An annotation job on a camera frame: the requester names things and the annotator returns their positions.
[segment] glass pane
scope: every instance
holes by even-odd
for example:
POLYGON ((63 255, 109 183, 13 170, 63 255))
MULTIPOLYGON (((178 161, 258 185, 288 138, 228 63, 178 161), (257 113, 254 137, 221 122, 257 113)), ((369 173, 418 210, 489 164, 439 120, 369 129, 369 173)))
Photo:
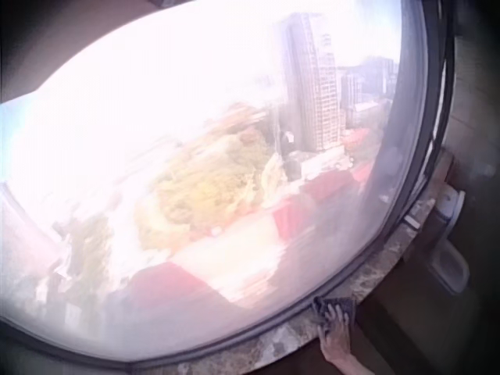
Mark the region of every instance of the glass pane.
POLYGON ((396 0, 201 0, 96 41, 3 107, 3 318, 134 360, 293 305, 397 195, 367 208, 401 46, 396 0))

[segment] wall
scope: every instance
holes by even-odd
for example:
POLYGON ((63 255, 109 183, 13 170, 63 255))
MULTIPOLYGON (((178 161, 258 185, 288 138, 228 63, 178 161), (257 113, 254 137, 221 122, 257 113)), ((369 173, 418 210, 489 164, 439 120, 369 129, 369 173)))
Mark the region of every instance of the wall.
POLYGON ((5 0, 0 102, 38 88, 87 45, 156 11, 148 0, 5 0))
POLYGON ((500 296, 500 75, 498 46, 478 18, 456 39, 456 80, 445 147, 456 157, 451 184, 466 191, 452 243, 488 302, 500 296))

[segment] finger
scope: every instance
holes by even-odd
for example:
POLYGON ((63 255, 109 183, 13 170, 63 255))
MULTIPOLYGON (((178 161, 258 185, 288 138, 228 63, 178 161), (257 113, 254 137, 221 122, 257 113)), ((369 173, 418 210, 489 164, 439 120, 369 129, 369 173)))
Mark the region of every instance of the finger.
POLYGON ((318 326, 318 338, 323 343, 325 341, 325 332, 322 327, 318 326))
POLYGON ((340 323, 343 323, 342 322, 342 317, 344 316, 344 314, 342 313, 342 309, 341 309, 341 306, 340 305, 335 305, 335 310, 337 312, 337 319, 340 323))
POLYGON ((328 311, 330 311, 330 320, 334 321, 336 319, 335 309, 332 305, 328 305, 328 311))

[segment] window frame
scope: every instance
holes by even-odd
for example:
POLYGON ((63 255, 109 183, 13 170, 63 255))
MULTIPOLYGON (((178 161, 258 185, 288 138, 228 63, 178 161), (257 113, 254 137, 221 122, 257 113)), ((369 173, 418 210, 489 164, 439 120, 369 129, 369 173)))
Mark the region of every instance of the window frame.
MULTIPOLYGON (((398 186, 396 198, 392 203, 392 207, 388 210, 388 214, 384 218, 383 225, 379 229, 377 235, 359 250, 358 255, 355 256, 346 267, 333 275, 332 278, 327 280, 322 286, 302 296, 298 301, 292 303, 288 308, 283 309, 279 313, 250 327, 246 327, 229 337, 222 337, 217 341, 203 344, 187 351, 173 353, 155 359, 125 362, 85 355, 71 351, 67 348, 59 347, 54 343, 49 343, 28 333, 22 327, 13 326, 6 323, 3 319, 0 319, 0 331, 2 332, 2 336, 7 340, 15 341, 22 346, 59 360, 102 370, 132 372, 133 370, 143 370, 155 366, 187 362, 223 351, 235 345, 240 345, 247 340, 266 333, 268 330, 285 323, 293 316, 303 312, 310 306, 315 296, 326 295, 334 290, 347 277, 355 272, 374 252, 380 251, 383 248, 384 242, 401 223, 408 209, 427 185, 429 177, 434 170, 451 107, 454 78, 453 11, 451 7, 452 3, 449 0, 441 0, 439 4, 438 2, 427 2, 424 0, 420 0, 419 2, 402 0, 402 9, 405 9, 404 15, 402 10, 402 17, 405 21, 408 21, 408 25, 403 25, 403 27, 408 27, 412 36, 408 38, 408 41, 402 40, 402 49, 405 49, 406 53, 411 56, 411 59, 408 66, 406 64, 404 66, 403 64, 400 65, 399 73, 401 74, 401 72, 404 73, 405 70, 411 70, 409 76, 412 77, 408 79, 406 83, 410 85, 415 84, 414 87, 410 87, 409 89, 415 91, 414 95, 420 102, 416 104, 415 102, 406 100, 407 103, 404 103, 404 96, 407 94, 406 90, 408 87, 405 87, 405 81, 400 81, 398 79, 395 94, 395 102, 398 100, 395 106, 397 110, 391 110, 387 130, 398 132, 396 126, 403 120, 402 116, 408 117, 408 112, 411 112, 411 119, 416 122, 414 131, 418 132, 418 136, 414 137, 412 140, 413 153, 410 153, 409 160, 405 165, 405 177, 402 180, 401 178, 399 179, 400 184, 398 186), (437 136, 433 140, 434 125, 438 115, 438 102, 441 92, 441 75, 443 69, 446 71, 445 94, 441 112, 439 113, 437 136), (427 150, 431 142, 433 142, 433 150, 426 164, 427 150), (423 184, 421 184, 421 186, 416 186, 419 179, 422 180, 422 176, 423 184)), ((392 140, 388 140, 385 137, 380 148, 390 148, 392 142, 394 143, 393 145, 396 145, 396 141, 394 137, 392 140)), ((375 187, 380 182, 377 181, 377 179, 386 178, 384 173, 381 172, 384 168, 381 159, 379 153, 373 167, 373 178, 370 178, 367 189, 375 191, 375 187)))

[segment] high-rise building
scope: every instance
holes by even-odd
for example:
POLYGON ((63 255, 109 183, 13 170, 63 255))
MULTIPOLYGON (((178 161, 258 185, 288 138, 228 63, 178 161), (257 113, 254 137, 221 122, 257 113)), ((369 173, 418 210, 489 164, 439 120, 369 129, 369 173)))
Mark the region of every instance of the high-rise building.
POLYGON ((341 107, 348 109, 362 101, 361 77, 356 73, 346 73, 341 78, 341 107))
POLYGON ((372 56, 360 68, 360 73, 364 77, 363 92, 372 95, 386 95, 389 80, 397 74, 398 66, 392 59, 372 56))
POLYGON ((295 147, 321 152, 338 144, 340 103, 325 16, 295 13, 280 25, 281 59, 295 147))

